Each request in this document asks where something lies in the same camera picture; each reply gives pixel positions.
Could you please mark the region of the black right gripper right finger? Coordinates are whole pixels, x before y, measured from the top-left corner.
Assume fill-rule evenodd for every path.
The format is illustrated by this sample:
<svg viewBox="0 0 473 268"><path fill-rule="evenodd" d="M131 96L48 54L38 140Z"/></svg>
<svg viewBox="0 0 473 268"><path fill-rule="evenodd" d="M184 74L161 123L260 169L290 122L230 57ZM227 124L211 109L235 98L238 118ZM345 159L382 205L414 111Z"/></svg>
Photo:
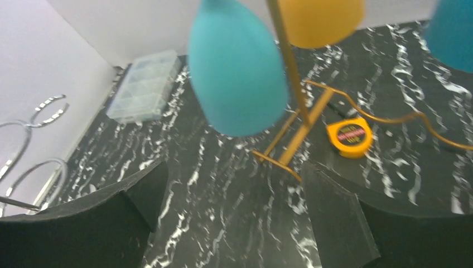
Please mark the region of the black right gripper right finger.
<svg viewBox="0 0 473 268"><path fill-rule="evenodd" d="M301 182L323 267L471 267L472 215L419 207L317 163Z"/></svg>

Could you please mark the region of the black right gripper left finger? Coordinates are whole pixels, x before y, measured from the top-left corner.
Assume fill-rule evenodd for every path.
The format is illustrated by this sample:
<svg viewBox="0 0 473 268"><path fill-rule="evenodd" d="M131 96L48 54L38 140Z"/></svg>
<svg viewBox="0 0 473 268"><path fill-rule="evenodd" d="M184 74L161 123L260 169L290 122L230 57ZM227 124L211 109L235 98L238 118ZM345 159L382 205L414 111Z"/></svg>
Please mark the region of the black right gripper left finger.
<svg viewBox="0 0 473 268"><path fill-rule="evenodd" d="M34 215L1 218L2 267L140 267L168 183L156 162Z"/></svg>

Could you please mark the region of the gold wire glass rack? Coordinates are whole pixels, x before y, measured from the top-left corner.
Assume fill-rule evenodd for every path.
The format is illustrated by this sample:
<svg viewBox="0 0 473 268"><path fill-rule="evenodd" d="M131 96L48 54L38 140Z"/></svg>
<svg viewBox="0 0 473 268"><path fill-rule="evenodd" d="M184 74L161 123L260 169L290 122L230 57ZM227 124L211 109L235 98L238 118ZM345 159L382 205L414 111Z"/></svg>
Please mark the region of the gold wire glass rack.
<svg viewBox="0 0 473 268"><path fill-rule="evenodd" d="M427 116L422 112L412 112L404 117L394 118L394 119L376 117L372 114L366 113L360 107L358 107L355 104L355 102L352 100L352 98L349 97L349 95L346 94L345 92L342 92L338 89L335 89L335 88L332 88L332 87L329 87L329 86L326 86L326 85L323 85L311 80L304 80L304 83L321 87L323 88L324 92L322 93L321 97L318 99L316 104L312 107L312 109L307 109L306 97L305 97L304 92L302 91L302 86L301 86L301 81L298 74L296 60L291 48L292 45L289 43L288 36L286 34L286 30L284 27L284 22L283 22L283 18L282 18L282 14L281 14L278 2L279 1L267 1L266 4L267 4L268 10L269 10L269 13L270 13L277 37L278 37L280 51L282 53L284 63L287 67L287 75L289 77L291 87L294 91L296 101L298 103L298 108L296 109L295 114L290 116L290 118L285 122L285 124L283 125L281 130L278 132L274 140L267 147L265 152L253 151L254 156L258 157L261 162L263 161L271 162L279 166L280 168L284 169L285 171L289 172L297 180L300 180L300 176L297 175L297 173L294 170L288 167L288 163L291 161L296 151L300 147L301 143L309 134L309 132L313 128L314 124L317 122L319 116L321 115L321 113L323 112L323 110L325 109L325 107L327 106L327 104L329 103L329 101L331 100L334 94L339 94L345 97L346 100L352 105L352 107L355 110L357 110L363 116L368 117L376 122L387 123L387 124L401 124L401 123L413 120L415 118L421 118L425 126L427 127L427 130L435 138L453 147L457 147L463 150L472 150L472 146L470 145L456 143L441 136L438 132L436 132L433 129L431 122L429 121ZM291 126L291 124L293 123L296 117L302 118L303 125L298 129L296 134L293 136L291 142L288 144L286 150L283 152L279 160L275 160L269 157L269 153L274 149L276 144L283 137L283 135Z"/></svg>

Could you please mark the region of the blue plastic goblet front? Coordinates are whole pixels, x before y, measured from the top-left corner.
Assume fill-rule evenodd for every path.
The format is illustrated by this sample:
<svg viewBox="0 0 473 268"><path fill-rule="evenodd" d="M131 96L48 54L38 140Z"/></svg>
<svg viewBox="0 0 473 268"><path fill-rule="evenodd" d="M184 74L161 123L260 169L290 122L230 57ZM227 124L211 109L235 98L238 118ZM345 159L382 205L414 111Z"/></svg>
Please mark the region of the blue plastic goblet front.
<svg viewBox="0 0 473 268"><path fill-rule="evenodd" d="M240 2L201 2L187 62L197 99L218 132L251 136L283 116L289 92L281 53L268 27Z"/></svg>

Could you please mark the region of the blue plastic goblet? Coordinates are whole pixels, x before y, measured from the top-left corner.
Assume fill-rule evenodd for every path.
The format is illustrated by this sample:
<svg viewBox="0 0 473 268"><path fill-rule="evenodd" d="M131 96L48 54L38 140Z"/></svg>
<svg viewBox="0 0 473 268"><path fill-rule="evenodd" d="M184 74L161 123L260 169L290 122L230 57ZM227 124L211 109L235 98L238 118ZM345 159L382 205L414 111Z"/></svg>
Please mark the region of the blue plastic goblet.
<svg viewBox="0 0 473 268"><path fill-rule="evenodd" d="M187 62L197 99L218 132L251 136L283 116L289 92L281 53L268 27L240 2L201 2Z"/></svg>
<svg viewBox="0 0 473 268"><path fill-rule="evenodd" d="M472 73L472 0L439 1L424 39L440 62Z"/></svg>

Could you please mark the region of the orange plastic goblet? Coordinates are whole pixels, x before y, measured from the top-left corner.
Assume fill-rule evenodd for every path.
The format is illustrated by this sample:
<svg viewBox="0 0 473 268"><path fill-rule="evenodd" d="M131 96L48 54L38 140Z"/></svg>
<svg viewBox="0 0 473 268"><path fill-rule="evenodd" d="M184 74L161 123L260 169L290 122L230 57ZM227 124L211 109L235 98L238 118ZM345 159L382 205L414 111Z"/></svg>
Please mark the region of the orange plastic goblet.
<svg viewBox="0 0 473 268"><path fill-rule="evenodd" d="M344 40L365 15L364 0L284 0L278 4L289 43L303 49Z"/></svg>

